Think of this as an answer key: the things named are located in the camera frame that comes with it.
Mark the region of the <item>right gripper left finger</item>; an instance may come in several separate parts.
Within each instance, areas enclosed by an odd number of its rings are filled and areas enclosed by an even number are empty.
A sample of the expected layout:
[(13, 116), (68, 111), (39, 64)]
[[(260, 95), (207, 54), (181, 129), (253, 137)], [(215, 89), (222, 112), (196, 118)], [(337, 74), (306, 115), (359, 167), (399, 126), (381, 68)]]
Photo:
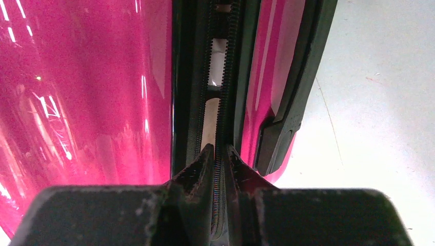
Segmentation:
[(40, 192), (11, 245), (209, 245), (214, 147), (154, 186), (58, 186)]

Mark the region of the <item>pink teal cartoon suitcase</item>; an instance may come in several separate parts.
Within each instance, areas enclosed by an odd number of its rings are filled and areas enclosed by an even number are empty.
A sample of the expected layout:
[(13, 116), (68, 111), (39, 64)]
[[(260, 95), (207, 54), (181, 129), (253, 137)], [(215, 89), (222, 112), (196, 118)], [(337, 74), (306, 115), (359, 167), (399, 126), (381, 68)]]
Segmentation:
[(214, 147), (283, 172), (336, 1), (1, 1), (1, 229), (58, 186), (162, 185)]

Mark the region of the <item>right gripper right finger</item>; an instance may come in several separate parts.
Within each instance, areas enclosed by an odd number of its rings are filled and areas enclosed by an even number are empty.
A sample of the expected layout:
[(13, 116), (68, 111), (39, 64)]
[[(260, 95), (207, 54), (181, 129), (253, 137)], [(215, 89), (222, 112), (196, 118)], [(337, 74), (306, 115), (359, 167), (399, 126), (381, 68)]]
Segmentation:
[(230, 245), (411, 245), (389, 199), (373, 189), (279, 189), (222, 150)]

